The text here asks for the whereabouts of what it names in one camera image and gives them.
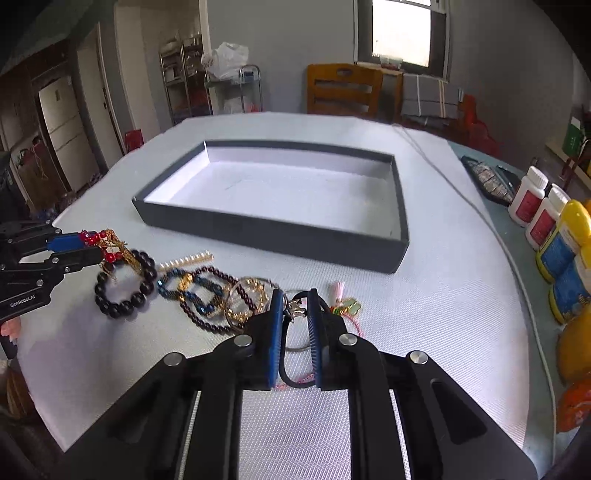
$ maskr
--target white tablecloth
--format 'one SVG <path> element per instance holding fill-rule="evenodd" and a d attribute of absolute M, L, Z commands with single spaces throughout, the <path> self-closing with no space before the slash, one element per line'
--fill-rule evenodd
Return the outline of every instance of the white tablecloth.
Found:
<path fill-rule="evenodd" d="M 447 142 L 422 132 L 411 135 L 484 210 Z M 398 271 L 383 275 L 145 225 L 131 197 L 189 149 L 212 139 L 318 142 L 395 155 L 410 232 Z M 426 351 L 523 444 L 529 319 L 509 264 L 477 214 L 393 127 L 284 113 L 190 119 L 124 157 L 56 226 L 65 232 L 112 228 L 156 262 L 208 249 L 215 265 L 236 277 L 268 277 L 284 289 L 317 287 L 326 298 L 329 285 L 343 280 L 346 293 L 363 304 L 367 339 L 397 355 Z M 178 306 L 160 297 L 132 320 L 105 317 L 93 300 L 98 271 L 89 267 L 66 275 L 51 304 L 23 318 L 22 371 L 39 414 L 64 449 L 166 353 L 194 356 L 222 340 L 198 330 Z M 296 356 L 293 371 L 308 369 L 309 353 Z M 347 478 L 348 424 L 344 392 L 246 392 L 241 478 Z"/>

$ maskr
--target door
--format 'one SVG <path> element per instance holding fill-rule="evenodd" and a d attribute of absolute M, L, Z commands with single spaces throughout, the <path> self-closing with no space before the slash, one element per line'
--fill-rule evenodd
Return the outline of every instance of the door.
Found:
<path fill-rule="evenodd" d="M 92 129 L 105 163 L 111 168 L 123 156 L 123 151 L 115 132 L 114 119 L 109 111 L 103 75 L 100 71 L 96 28 L 78 49 L 78 68 Z"/>

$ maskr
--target yellow bottle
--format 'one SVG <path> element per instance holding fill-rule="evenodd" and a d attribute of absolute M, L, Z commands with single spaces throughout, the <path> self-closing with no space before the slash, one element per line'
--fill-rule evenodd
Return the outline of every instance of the yellow bottle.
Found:
<path fill-rule="evenodd" d="M 591 243 L 580 252 L 550 287 L 550 309 L 560 323 L 578 316 L 591 303 Z"/>
<path fill-rule="evenodd" d="M 591 242 L 591 215 L 580 202 L 570 200 L 535 255 L 542 276 L 553 282 L 574 260 L 581 246 L 588 242 Z"/>
<path fill-rule="evenodd" d="M 558 371 L 565 383 L 570 384 L 591 372 L 591 305 L 571 320 L 564 328 L 556 353 Z"/>

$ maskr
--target pink tassel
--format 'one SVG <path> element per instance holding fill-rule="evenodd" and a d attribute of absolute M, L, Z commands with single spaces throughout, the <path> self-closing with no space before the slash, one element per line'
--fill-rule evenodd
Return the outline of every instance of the pink tassel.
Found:
<path fill-rule="evenodd" d="M 345 294 L 345 282 L 338 281 L 333 285 L 333 295 L 335 297 L 335 303 L 340 302 Z"/>

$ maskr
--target metal screw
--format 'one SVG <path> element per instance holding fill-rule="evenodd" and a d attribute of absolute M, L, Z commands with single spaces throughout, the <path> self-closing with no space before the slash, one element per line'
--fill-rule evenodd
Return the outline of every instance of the metal screw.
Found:
<path fill-rule="evenodd" d="M 416 364 L 423 365 L 427 363 L 427 360 L 429 360 L 429 356 L 425 352 L 415 350 L 413 352 L 410 352 L 410 359 Z"/>
<path fill-rule="evenodd" d="M 352 333 L 344 333 L 339 337 L 339 342 L 346 346 L 353 346 L 357 343 L 357 337 Z"/>
<path fill-rule="evenodd" d="M 234 337 L 234 343 L 237 346 L 249 346 L 252 343 L 252 337 L 246 334 L 238 335 Z"/>
<path fill-rule="evenodd" d="M 183 356 L 178 352 L 171 352 L 164 357 L 164 363 L 169 367 L 176 367 L 182 361 Z"/>

